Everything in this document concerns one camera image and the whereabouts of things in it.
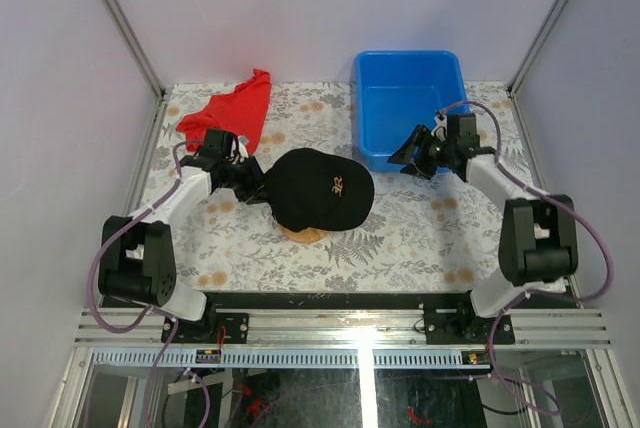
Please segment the black cap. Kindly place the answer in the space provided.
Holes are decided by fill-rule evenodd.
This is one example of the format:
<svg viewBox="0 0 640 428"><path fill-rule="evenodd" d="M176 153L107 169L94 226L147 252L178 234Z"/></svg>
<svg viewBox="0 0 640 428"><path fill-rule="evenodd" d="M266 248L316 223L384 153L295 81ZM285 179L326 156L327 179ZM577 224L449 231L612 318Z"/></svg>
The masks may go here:
<svg viewBox="0 0 640 428"><path fill-rule="evenodd" d="M264 174L264 190L275 220L300 232L339 232L364 223L375 188L360 163L311 148L291 150Z"/></svg>

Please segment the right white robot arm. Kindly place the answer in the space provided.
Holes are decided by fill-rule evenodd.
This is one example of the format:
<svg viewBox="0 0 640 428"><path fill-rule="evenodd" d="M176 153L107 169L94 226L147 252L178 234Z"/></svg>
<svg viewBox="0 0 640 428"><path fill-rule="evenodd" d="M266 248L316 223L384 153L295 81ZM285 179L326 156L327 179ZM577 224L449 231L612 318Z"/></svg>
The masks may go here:
<svg viewBox="0 0 640 428"><path fill-rule="evenodd" d="M471 308L455 320L463 340L482 340L491 331L491 318L520 295L566 292L563 279L578 264L575 221L565 212L572 200L532 194L519 179L509 178L497 150L481 144L473 114L438 114L434 129L416 126L388 162L426 179L446 168L502 212L498 269L470 291Z"/></svg>

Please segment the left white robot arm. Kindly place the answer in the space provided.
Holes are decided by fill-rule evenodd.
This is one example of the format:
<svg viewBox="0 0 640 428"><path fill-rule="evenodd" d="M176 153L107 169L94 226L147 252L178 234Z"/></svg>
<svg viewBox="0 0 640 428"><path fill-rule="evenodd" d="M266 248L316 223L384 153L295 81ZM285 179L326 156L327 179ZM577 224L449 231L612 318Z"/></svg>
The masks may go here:
<svg viewBox="0 0 640 428"><path fill-rule="evenodd" d="M176 178L147 204L103 225L102 245L90 268L89 291L135 303L184 321L197 342L212 340L218 317L206 310L207 297L178 280L173 231L218 189L230 189L244 204L267 201L264 174L248 153L244 136L209 129L193 142L196 152L176 156Z"/></svg>

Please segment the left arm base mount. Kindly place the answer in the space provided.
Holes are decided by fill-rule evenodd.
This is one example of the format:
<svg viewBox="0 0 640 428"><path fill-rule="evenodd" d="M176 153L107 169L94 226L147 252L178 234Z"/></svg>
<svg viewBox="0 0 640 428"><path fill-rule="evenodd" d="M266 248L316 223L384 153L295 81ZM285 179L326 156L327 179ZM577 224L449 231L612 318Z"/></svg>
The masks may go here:
<svg viewBox="0 0 640 428"><path fill-rule="evenodd" d="M178 329L172 343L245 344L248 338L250 316L244 312L220 311L207 308L198 321L178 320Z"/></svg>

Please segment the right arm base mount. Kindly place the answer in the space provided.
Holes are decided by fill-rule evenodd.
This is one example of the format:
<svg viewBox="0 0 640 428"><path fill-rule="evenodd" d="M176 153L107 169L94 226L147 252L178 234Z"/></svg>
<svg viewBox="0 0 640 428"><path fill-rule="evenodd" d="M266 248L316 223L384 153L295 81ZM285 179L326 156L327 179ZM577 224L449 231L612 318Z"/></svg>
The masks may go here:
<svg viewBox="0 0 640 428"><path fill-rule="evenodd" d="M486 345L496 317L480 317L464 294L429 296L420 304L426 342L435 346Z"/></svg>

